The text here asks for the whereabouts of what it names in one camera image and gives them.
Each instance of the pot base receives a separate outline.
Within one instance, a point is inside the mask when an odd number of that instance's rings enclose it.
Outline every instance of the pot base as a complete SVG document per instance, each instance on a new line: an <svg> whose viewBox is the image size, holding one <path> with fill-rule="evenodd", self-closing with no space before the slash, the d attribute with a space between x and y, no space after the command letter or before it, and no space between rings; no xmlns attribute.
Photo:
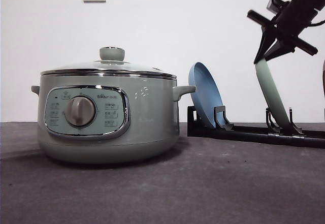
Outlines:
<svg viewBox="0 0 325 224"><path fill-rule="evenodd" d="M59 161L81 164L112 164L134 162L164 153L178 140L172 138L128 145L71 146L39 141L47 156Z"/></svg>

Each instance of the plate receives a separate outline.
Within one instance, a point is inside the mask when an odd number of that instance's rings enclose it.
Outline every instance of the plate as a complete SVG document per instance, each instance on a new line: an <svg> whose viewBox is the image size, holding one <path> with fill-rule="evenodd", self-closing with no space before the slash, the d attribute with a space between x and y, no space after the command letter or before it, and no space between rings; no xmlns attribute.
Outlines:
<svg viewBox="0 0 325 224"><path fill-rule="evenodd" d="M266 103L276 123L284 129L290 128L288 115L285 112L280 94L276 88L266 60L262 59L256 63L255 69L259 85L261 86Z"/></svg>
<svg viewBox="0 0 325 224"><path fill-rule="evenodd" d="M206 127L215 129L214 107L222 106L222 99L212 75L201 62L195 63L190 69L188 84L197 88L191 97L202 122ZM226 123L222 112L217 114L217 118L221 125Z"/></svg>

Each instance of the lid rim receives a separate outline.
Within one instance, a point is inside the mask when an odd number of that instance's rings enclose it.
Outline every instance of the lid rim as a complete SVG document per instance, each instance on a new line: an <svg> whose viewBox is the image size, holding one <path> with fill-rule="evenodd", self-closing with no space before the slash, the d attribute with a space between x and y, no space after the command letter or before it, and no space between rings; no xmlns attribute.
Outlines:
<svg viewBox="0 0 325 224"><path fill-rule="evenodd" d="M136 70L124 70L124 69L58 69L58 70L48 70L41 72L41 76L49 74L64 74L64 73L103 73L103 74L137 74L137 75L154 75L161 77L176 78L175 75L169 73L158 73L149 71L136 71Z"/></svg>

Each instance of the black dish rack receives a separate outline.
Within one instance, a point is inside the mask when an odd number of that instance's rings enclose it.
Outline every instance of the black dish rack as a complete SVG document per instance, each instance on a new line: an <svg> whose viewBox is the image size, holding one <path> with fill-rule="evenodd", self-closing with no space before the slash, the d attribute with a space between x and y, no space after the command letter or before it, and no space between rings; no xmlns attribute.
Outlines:
<svg viewBox="0 0 325 224"><path fill-rule="evenodd" d="M223 113L226 124L218 122L217 114ZM241 126L230 123L225 114L225 106L214 108L216 129L209 129L202 123L195 106L187 108L187 135L189 137L204 137L236 141L258 142L266 144L290 145L298 147L325 148L325 132L304 130L293 123L293 112L290 108L290 128L278 127L266 109L266 126Z"/></svg>

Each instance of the gray carpet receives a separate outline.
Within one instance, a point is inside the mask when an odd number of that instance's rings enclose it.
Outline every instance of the gray carpet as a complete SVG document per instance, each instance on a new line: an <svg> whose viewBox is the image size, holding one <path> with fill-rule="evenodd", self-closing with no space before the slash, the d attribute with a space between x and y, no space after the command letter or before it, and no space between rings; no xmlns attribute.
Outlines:
<svg viewBox="0 0 325 224"><path fill-rule="evenodd" d="M47 158L1 124L1 223L325 223L325 150L181 137L141 163ZM325 129L324 124L309 127Z"/></svg>

